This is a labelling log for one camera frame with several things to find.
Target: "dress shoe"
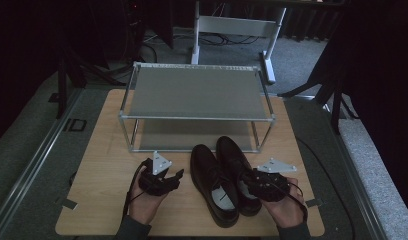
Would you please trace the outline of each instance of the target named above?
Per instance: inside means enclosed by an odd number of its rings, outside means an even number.
[[[197,145],[191,153],[191,178],[204,197],[216,224],[227,228],[239,217],[235,186],[224,174],[220,162],[205,145]]]
[[[232,139],[222,136],[217,140],[216,154],[223,171],[236,187],[239,212],[244,216],[256,215],[261,209],[261,202],[249,193],[245,184],[253,179],[254,173],[244,153]]]

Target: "person's left hand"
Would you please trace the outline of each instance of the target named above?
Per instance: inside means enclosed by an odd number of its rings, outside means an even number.
[[[129,205],[129,216],[139,223],[144,225],[150,224],[150,222],[154,219],[155,214],[157,213],[157,209],[160,206],[161,202],[164,198],[167,197],[168,194],[164,194],[162,196],[152,196],[148,193],[144,192],[139,187],[139,178],[141,177],[142,172],[145,170],[145,167],[141,169],[140,174],[135,180],[133,184],[132,194],[130,198],[134,198],[138,195],[135,200],[133,200]]]

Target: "white metal frame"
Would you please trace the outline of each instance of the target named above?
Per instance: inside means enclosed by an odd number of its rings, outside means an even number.
[[[194,24],[194,47],[192,50],[191,64],[198,64],[200,46],[198,45],[200,32],[223,33],[231,35],[246,35],[253,37],[270,38],[269,46],[263,51],[263,62],[269,83],[275,83],[275,73],[270,57],[278,38],[285,16],[286,8],[282,8],[282,13],[277,16],[276,21],[261,21],[251,19],[225,18],[200,15],[200,2],[195,3],[195,24]]]

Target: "shoe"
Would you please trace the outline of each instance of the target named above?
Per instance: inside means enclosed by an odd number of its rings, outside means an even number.
[[[233,226],[239,218],[238,197],[232,182],[222,171],[220,162],[205,145],[197,145],[191,153],[191,178],[204,197],[216,224]]]
[[[251,195],[246,179],[253,179],[253,170],[239,146],[229,137],[217,140],[217,159],[221,162],[225,174],[234,183],[238,195],[238,209],[244,216],[254,216],[261,209],[260,199]]]

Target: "white bracket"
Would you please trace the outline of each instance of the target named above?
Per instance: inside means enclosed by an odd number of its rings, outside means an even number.
[[[152,174],[157,175],[162,171],[168,169],[172,166],[172,161],[165,159],[163,156],[154,151],[153,163],[152,163]]]
[[[270,158],[270,160],[265,164],[257,166],[257,170],[266,173],[296,172],[297,167],[279,160],[275,160],[274,158]]]

